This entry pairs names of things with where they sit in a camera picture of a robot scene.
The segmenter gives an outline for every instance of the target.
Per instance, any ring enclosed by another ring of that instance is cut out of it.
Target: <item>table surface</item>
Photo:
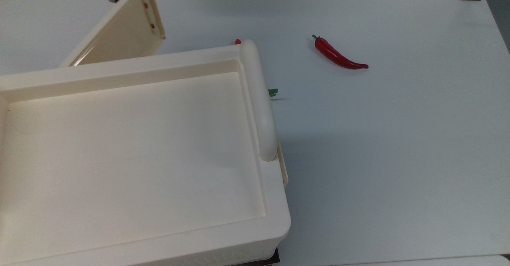
[[[290,177],[282,266],[510,253],[510,55],[485,0],[157,3],[158,53],[259,45]],[[0,74],[58,67],[111,6],[0,0]]]

